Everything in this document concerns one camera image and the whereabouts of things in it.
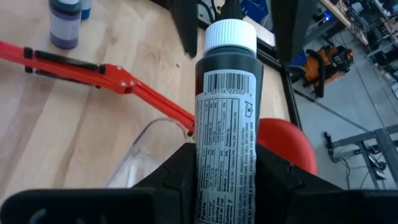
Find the red robotic arm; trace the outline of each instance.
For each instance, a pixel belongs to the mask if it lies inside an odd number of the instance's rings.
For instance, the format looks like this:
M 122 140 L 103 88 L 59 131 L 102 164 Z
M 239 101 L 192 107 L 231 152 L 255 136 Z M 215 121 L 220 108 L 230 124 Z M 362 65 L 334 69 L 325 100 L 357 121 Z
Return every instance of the red robotic arm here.
M 25 71 L 71 82 L 107 88 L 119 94 L 133 93 L 194 132 L 194 117 L 151 87 L 115 65 L 96 65 L 0 41 L 0 58 L 25 65 Z

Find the black shop vacuum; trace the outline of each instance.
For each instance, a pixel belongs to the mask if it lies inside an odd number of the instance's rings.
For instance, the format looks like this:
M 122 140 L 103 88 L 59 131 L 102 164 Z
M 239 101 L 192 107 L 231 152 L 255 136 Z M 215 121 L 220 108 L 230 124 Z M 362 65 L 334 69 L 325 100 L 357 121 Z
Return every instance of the black shop vacuum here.
M 303 79 L 303 87 L 312 85 L 317 98 L 323 98 L 325 84 L 346 74 L 354 62 L 353 51 L 343 46 L 327 45 L 317 52 L 308 49 L 306 53 L 307 62 L 303 67 L 290 66 L 290 70 L 294 71 L 291 81 L 295 83 Z

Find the nutrition label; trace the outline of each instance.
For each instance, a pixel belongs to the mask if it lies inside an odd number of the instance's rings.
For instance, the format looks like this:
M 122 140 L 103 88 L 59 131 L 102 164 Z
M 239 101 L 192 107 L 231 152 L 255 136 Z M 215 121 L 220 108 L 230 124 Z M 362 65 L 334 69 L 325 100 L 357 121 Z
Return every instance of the nutrition label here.
M 254 223 L 255 83 L 253 74 L 239 70 L 205 74 L 196 98 L 195 223 Z

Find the paint bottle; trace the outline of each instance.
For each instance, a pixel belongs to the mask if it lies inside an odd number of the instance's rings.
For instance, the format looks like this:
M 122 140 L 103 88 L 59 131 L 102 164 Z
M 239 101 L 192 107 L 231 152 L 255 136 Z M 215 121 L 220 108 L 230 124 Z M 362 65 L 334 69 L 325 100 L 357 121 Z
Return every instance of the paint bottle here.
M 81 19 L 86 20 L 90 16 L 93 0 L 81 0 Z
M 79 41 L 81 2 L 49 0 L 50 40 L 61 49 L 73 49 Z
M 256 58 L 256 30 L 233 4 L 226 1 L 220 20 L 207 28 L 203 58 L 196 64 L 195 224 L 254 224 L 264 68 Z M 208 212 L 219 209 L 225 212 Z

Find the clear plastic container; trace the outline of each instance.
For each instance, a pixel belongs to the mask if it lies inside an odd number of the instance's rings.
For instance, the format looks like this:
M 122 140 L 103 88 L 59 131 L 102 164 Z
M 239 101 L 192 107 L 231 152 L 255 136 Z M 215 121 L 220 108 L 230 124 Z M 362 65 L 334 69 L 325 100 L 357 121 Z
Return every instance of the clear plastic container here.
M 186 142 L 193 142 L 193 138 L 188 137 L 188 130 L 178 121 L 159 118 L 150 122 L 133 142 L 106 187 L 132 187 L 156 170 Z

